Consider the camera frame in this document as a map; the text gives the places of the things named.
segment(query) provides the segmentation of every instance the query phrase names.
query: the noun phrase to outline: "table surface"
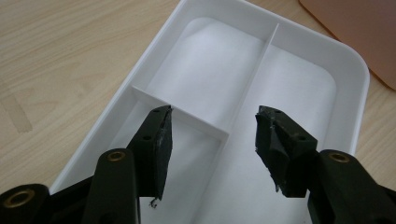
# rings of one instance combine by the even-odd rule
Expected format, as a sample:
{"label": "table surface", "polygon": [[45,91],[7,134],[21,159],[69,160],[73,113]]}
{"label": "table surface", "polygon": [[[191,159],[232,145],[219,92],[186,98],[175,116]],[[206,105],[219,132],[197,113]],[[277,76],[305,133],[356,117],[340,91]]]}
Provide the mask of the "table surface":
{"label": "table surface", "polygon": [[[250,2],[332,36],[297,0]],[[52,184],[177,3],[0,2],[0,193]],[[356,157],[396,189],[396,92],[370,79]]]}

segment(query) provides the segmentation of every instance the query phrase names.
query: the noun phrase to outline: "screw hole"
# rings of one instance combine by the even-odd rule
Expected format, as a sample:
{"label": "screw hole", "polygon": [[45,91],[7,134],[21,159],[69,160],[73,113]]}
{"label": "screw hole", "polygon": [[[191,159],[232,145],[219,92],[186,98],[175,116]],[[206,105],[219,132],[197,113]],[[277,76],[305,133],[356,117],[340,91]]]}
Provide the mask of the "screw hole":
{"label": "screw hole", "polygon": [[341,153],[337,153],[337,152],[332,152],[329,154],[329,157],[334,160],[334,161],[338,161],[338,162],[349,162],[349,157],[346,155],[343,155]]}
{"label": "screw hole", "polygon": [[35,191],[32,189],[24,189],[14,193],[6,199],[3,206],[6,208],[15,208],[29,203],[35,197]]}
{"label": "screw hole", "polygon": [[120,161],[125,157],[125,153],[122,151],[114,151],[107,155],[109,161]]}

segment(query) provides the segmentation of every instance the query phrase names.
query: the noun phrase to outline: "tray compartment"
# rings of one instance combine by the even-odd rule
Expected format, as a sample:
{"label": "tray compartment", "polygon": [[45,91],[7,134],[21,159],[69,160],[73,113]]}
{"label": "tray compartment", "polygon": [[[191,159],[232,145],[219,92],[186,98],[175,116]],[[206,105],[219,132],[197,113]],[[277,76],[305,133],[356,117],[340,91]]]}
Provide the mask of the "tray compartment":
{"label": "tray compartment", "polygon": [[264,49],[259,38],[198,18],[152,79],[135,86],[228,132]]}
{"label": "tray compartment", "polygon": [[[323,101],[327,102],[325,105],[316,100],[311,105],[301,105],[310,111],[302,124],[308,124],[308,131],[312,126],[309,123],[318,126],[318,131],[312,133],[319,140],[319,150],[333,148],[353,155],[369,85],[364,60],[349,46],[290,22],[279,24],[271,45],[321,68],[321,72],[311,71],[309,75],[305,74],[308,71],[301,71],[303,76],[312,77],[306,81],[311,92],[308,99],[325,97]],[[299,118],[295,108],[286,111]]]}
{"label": "tray compartment", "polygon": [[[126,146],[142,118],[153,108],[138,101],[111,146]],[[224,142],[180,121],[174,114],[172,132],[173,150],[164,190],[166,193],[155,209],[149,206],[152,198],[140,199],[142,223],[188,223],[199,205]],[[178,216],[170,216],[175,211]]]}
{"label": "tray compartment", "polygon": [[270,45],[247,99],[287,113],[318,139],[321,149],[336,90],[334,79],[325,69]]}

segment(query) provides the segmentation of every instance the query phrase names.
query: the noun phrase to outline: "tray divider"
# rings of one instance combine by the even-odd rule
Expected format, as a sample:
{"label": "tray divider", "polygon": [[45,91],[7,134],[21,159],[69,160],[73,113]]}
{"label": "tray divider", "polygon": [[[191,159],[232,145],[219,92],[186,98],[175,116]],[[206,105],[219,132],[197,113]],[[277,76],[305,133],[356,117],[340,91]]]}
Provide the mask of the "tray divider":
{"label": "tray divider", "polygon": [[[252,75],[249,76],[249,79],[247,81],[247,85],[244,89],[244,92],[243,92],[241,98],[239,99],[238,106],[237,106],[238,109],[236,112],[233,113],[232,120],[235,120],[236,117],[239,115],[239,111],[246,100],[251,83],[254,80],[254,78],[257,76],[257,74],[260,73],[260,70],[262,69],[262,64],[263,64],[263,61],[265,60],[265,55],[268,51],[268,47],[272,44],[274,37],[276,36],[278,26],[279,26],[279,23],[276,24],[276,27],[275,27],[274,31],[272,32],[271,36],[269,38],[267,38],[267,40],[265,41],[265,45],[262,48],[262,53],[260,55],[260,60],[258,63],[256,63],[256,66],[253,69]],[[231,130],[233,128],[233,124],[234,124],[234,122],[230,122],[227,130]]]}
{"label": "tray divider", "polygon": [[197,118],[196,116],[186,112],[183,109],[180,109],[169,102],[165,102],[164,100],[158,99],[157,97],[154,97],[145,91],[142,91],[138,89],[137,87],[132,87],[134,91],[134,95],[137,97],[139,101],[142,101],[143,103],[146,103],[148,105],[157,107],[161,105],[171,105],[174,108],[173,111],[173,116],[180,121],[190,125],[191,127],[203,132],[207,133],[217,139],[219,139],[221,142],[226,142],[228,139],[229,134],[218,128],[213,126],[212,124]]}

